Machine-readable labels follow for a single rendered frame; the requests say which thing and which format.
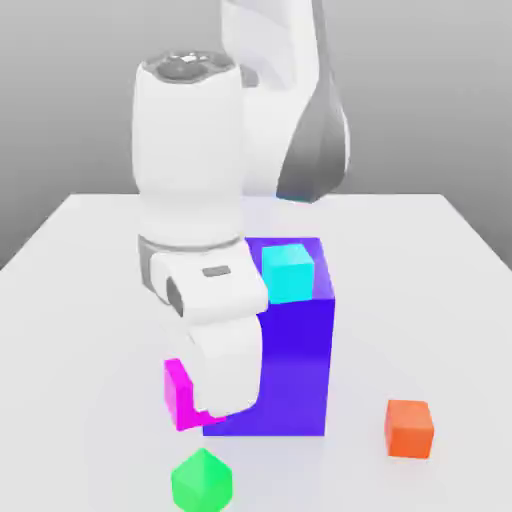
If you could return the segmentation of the small green cube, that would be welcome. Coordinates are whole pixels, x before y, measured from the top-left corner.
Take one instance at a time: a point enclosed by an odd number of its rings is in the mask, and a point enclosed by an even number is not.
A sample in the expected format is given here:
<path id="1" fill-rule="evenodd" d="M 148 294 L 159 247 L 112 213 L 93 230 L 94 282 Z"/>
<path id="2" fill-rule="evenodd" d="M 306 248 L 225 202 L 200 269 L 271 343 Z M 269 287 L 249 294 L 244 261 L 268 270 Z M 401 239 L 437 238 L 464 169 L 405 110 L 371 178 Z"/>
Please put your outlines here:
<path id="1" fill-rule="evenodd" d="M 174 503 L 184 512 L 220 512 L 232 500 L 231 468 L 205 448 L 171 473 Z"/>

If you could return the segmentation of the small orange cube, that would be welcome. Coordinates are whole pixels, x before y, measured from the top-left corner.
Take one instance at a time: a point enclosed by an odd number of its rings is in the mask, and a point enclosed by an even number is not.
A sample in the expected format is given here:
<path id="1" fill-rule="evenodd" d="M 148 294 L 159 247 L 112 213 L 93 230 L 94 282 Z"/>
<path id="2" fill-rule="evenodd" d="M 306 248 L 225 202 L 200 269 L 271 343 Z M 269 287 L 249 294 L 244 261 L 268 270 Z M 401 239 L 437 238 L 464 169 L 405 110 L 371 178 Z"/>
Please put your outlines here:
<path id="1" fill-rule="evenodd" d="M 430 409 L 425 401 L 388 401 L 384 433 L 389 456 L 428 459 L 434 432 Z"/>

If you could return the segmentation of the large blue box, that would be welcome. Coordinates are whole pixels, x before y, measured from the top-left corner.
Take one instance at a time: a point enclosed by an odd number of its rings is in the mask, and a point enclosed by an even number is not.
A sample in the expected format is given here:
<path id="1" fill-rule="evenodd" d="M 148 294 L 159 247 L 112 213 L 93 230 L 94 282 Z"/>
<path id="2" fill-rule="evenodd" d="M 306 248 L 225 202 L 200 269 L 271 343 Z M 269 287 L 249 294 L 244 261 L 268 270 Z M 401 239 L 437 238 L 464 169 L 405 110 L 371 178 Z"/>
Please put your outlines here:
<path id="1" fill-rule="evenodd" d="M 314 262 L 312 299 L 270 305 L 258 316 L 263 360 L 251 408 L 203 428 L 206 437 L 323 436 L 335 319 L 335 293 L 321 241 L 314 237 L 247 239 L 262 268 L 262 249 L 299 243 Z"/>

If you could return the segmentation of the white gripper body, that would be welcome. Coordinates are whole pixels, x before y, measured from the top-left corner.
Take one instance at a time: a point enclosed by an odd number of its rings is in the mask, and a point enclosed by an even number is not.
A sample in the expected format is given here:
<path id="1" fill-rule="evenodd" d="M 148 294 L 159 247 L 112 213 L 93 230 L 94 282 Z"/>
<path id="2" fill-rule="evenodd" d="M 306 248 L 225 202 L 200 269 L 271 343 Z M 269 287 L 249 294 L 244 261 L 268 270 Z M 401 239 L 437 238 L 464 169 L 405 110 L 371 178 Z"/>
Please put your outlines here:
<path id="1" fill-rule="evenodd" d="M 194 385 L 199 408 L 213 417 L 251 408 L 259 396 L 262 352 L 255 315 L 189 328 L 178 357 Z"/>

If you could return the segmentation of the small cyan cube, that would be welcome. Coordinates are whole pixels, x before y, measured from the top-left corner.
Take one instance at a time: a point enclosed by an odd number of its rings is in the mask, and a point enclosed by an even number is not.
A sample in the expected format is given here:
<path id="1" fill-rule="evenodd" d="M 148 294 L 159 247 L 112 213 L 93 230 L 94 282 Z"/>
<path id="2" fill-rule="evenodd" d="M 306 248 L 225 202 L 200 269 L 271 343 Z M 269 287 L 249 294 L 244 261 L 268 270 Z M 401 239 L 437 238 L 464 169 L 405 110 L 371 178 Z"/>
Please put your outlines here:
<path id="1" fill-rule="evenodd" d="M 311 300 L 314 269 L 314 261 L 303 244 L 262 249 L 262 277 L 271 304 Z"/>

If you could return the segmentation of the small magenta cube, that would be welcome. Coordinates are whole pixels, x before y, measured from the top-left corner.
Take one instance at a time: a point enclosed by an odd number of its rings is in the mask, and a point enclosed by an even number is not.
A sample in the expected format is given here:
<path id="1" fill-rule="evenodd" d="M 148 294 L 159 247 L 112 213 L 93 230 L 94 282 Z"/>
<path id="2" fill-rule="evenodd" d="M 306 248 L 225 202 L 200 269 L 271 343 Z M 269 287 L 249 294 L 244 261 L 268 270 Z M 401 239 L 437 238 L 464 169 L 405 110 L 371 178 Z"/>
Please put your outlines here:
<path id="1" fill-rule="evenodd" d="M 221 423 L 225 417 L 213 417 L 207 410 L 197 410 L 194 385 L 179 359 L 164 361 L 164 399 L 177 431 Z"/>

